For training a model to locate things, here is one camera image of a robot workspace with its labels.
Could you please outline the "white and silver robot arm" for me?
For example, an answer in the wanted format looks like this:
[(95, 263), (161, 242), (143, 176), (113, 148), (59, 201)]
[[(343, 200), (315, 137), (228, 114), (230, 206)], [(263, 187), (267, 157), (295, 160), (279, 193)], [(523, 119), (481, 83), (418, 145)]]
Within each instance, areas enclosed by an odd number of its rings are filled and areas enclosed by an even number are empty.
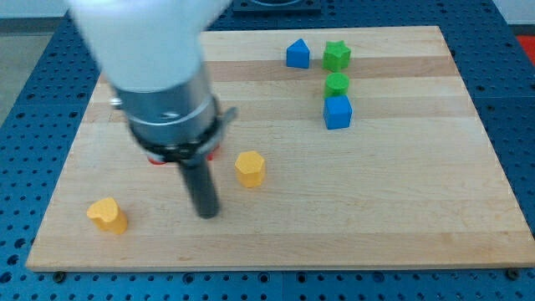
[(233, 117), (211, 91), (201, 33), (230, 0), (69, 0), (132, 135), (159, 161), (199, 161)]

